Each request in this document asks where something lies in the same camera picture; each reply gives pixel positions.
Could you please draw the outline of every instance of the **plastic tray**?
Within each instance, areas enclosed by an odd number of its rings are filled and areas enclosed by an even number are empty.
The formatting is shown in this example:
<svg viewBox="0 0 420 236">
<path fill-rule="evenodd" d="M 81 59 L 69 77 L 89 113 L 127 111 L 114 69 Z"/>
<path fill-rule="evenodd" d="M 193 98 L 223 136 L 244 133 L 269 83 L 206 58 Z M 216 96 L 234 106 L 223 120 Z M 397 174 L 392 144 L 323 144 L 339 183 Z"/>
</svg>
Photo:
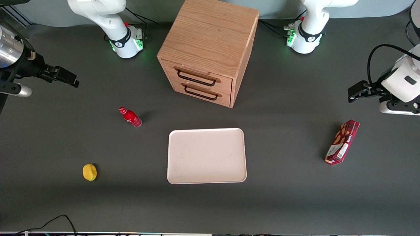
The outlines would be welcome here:
<svg viewBox="0 0 420 236">
<path fill-rule="evenodd" d="M 243 182 L 247 178 L 243 131 L 239 128 L 172 131 L 167 178 L 171 184 Z"/>
</svg>

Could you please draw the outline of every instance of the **plastic bottle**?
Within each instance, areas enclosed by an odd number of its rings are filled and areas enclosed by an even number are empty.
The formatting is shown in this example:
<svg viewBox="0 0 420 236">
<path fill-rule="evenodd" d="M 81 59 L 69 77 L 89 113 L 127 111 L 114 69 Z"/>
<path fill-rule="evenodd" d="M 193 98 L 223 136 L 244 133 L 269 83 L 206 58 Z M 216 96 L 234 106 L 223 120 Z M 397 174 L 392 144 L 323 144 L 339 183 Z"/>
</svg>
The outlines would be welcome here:
<svg viewBox="0 0 420 236">
<path fill-rule="evenodd" d="M 134 127 L 140 127 L 142 125 L 142 121 L 134 112 L 127 110 L 125 107 L 120 107 L 119 110 L 123 114 L 124 119 Z"/>
</svg>

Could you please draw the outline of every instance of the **gray table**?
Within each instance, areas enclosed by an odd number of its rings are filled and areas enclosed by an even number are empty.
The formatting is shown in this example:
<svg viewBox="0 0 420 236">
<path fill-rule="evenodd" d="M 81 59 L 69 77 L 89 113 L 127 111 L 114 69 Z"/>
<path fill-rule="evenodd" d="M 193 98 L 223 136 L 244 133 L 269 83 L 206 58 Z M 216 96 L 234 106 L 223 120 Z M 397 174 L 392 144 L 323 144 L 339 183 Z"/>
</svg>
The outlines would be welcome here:
<svg viewBox="0 0 420 236">
<path fill-rule="evenodd" d="M 67 214 L 78 231 L 419 235 L 419 118 L 382 114 L 377 99 L 347 103 L 373 47 L 411 48 L 407 21 L 406 13 L 331 19 L 309 55 L 259 25 L 233 109 L 172 90 L 156 59 L 170 25 L 151 27 L 145 51 L 128 60 L 97 26 L 38 29 L 33 46 L 77 74 L 80 87 L 26 78 L 33 95 L 7 101 L 0 230 Z M 400 55 L 379 50 L 373 77 Z M 120 106 L 142 127 L 127 124 Z M 361 123 L 358 134 L 344 163 L 330 166 L 323 157 L 349 119 Z M 167 182 L 172 130 L 226 127 L 245 133 L 245 182 Z M 82 177 L 86 163 L 99 165 L 95 182 Z M 45 230 L 71 228 L 60 219 Z"/>
</svg>

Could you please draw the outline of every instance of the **wooden cabinet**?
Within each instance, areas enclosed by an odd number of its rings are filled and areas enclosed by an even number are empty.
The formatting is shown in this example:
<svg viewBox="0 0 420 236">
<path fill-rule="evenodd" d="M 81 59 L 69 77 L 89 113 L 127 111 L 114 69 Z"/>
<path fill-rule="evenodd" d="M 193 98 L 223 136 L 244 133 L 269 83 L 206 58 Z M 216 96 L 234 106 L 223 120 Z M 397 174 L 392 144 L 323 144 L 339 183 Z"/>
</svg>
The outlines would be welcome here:
<svg viewBox="0 0 420 236">
<path fill-rule="evenodd" d="M 185 0 L 157 58 L 180 93 L 232 108 L 259 12 L 218 0 Z"/>
</svg>

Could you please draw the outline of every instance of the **drawer handle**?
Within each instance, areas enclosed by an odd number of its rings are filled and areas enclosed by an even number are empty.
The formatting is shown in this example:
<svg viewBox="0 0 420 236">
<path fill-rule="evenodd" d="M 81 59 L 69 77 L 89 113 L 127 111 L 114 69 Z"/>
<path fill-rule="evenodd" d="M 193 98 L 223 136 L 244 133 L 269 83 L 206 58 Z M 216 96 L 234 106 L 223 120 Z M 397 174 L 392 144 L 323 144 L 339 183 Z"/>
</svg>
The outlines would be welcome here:
<svg viewBox="0 0 420 236">
<path fill-rule="evenodd" d="M 188 91 L 188 90 L 187 90 L 187 88 L 191 89 L 191 88 L 190 88 L 190 87 L 188 87 L 187 85 L 184 85 L 184 90 L 185 90 L 185 92 L 186 92 L 186 93 L 189 93 L 189 94 L 192 94 L 192 95 L 195 95 L 195 96 L 199 96 L 199 97 L 202 97 L 202 98 L 205 98 L 205 99 L 209 99 L 209 100 L 212 100 L 212 101 L 216 101 L 216 99 L 217 99 L 217 97 L 218 97 L 218 94 L 212 94 L 212 95 L 215 95 L 215 96 L 216 96 L 215 98 L 212 98 L 212 97 L 207 97 L 207 96 L 204 96 L 204 95 L 201 95 L 201 94 L 195 93 L 195 92 Z"/>
<path fill-rule="evenodd" d="M 213 86 L 213 85 L 215 85 L 215 84 L 216 84 L 216 80 L 215 80 L 215 79 L 213 79 L 213 83 L 209 84 L 209 83 L 206 83 L 206 82 L 202 82 L 202 81 L 200 81 L 200 80 L 196 80 L 196 79 L 193 79 L 193 78 L 189 78 L 189 77 L 186 77 L 186 76 L 182 76 L 182 75 L 180 75 L 179 73 L 181 73 L 181 70 L 178 70 L 178 77 L 179 77 L 179 78 L 183 78 L 183 79 L 186 79 L 186 80 L 189 80 L 189 81 L 192 81 L 192 82 L 196 82 L 196 83 L 199 83 L 199 84 L 202 84 L 202 85 L 206 85 L 206 86 Z"/>
</svg>

